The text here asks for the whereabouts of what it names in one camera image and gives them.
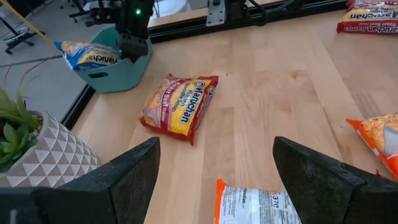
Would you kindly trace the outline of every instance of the teal bin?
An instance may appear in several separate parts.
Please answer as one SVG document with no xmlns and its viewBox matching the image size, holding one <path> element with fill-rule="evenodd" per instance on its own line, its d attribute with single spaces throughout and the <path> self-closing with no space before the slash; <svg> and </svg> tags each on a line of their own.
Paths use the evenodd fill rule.
<svg viewBox="0 0 398 224">
<path fill-rule="evenodd" d="M 106 45 L 118 50 L 116 47 L 118 38 L 119 34 L 116 29 L 109 27 L 99 32 L 92 43 Z M 141 56 L 135 63 L 126 58 L 105 68 L 81 71 L 77 72 L 77 74 L 100 93 L 130 90 L 138 85 L 152 56 L 152 42 L 150 39 L 147 39 L 147 45 L 148 54 Z"/>
</svg>

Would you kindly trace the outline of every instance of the light wood tabletop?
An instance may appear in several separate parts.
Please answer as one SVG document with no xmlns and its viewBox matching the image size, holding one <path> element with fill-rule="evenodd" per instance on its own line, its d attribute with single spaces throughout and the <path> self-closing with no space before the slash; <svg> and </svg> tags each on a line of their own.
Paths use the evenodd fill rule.
<svg viewBox="0 0 398 224">
<path fill-rule="evenodd" d="M 213 223 L 218 178 L 281 189 L 272 158 L 275 136 L 391 177 L 345 119 L 398 111 L 397 37 L 337 34 L 344 13 L 155 44 L 140 84 L 96 93 L 73 132 L 102 163 L 160 136 L 160 170 L 146 224 Z M 137 121 L 168 73 L 220 76 L 195 146 Z"/>
</svg>

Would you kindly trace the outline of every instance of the maruchan ramen package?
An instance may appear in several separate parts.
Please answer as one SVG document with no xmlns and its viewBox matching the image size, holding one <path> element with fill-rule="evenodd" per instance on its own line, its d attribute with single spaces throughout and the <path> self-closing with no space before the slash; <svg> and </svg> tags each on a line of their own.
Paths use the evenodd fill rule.
<svg viewBox="0 0 398 224">
<path fill-rule="evenodd" d="M 347 122 L 398 179 L 398 113 Z"/>
<path fill-rule="evenodd" d="M 301 221 L 286 191 L 230 187 L 218 179 L 214 223 L 301 224 Z"/>
<path fill-rule="evenodd" d="M 54 42 L 69 67 L 74 71 L 85 71 L 114 65 L 121 60 L 121 52 L 111 47 L 89 42 Z"/>
<path fill-rule="evenodd" d="M 348 11 L 337 32 L 360 34 L 398 33 L 398 1 L 349 0 Z"/>
<path fill-rule="evenodd" d="M 168 74 L 139 117 L 142 125 L 193 145 L 218 77 L 177 78 Z"/>
</svg>

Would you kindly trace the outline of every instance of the red ramen package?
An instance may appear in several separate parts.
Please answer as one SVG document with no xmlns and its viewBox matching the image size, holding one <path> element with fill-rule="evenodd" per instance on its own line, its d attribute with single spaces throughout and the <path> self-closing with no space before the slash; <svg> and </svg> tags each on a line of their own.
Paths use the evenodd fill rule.
<svg viewBox="0 0 398 224">
<path fill-rule="evenodd" d="M 286 191 L 227 186 L 217 180 L 214 224 L 301 224 Z"/>
<path fill-rule="evenodd" d="M 141 124 L 157 133 L 189 141 L 193 145 L 199 126 L 218 84 L 218 76 L 177 78 L 168 74 L 146 104 Z"/>
<path fill-rule="evenodd" d="M 359 34 L 398 33 L 398 1 L 349 0 L 348 11 L 337 32 Z"/>
<path fill-rule="evenodd" d="M 398 113 L 347 122 L 398 179 Z"/>
</svg>

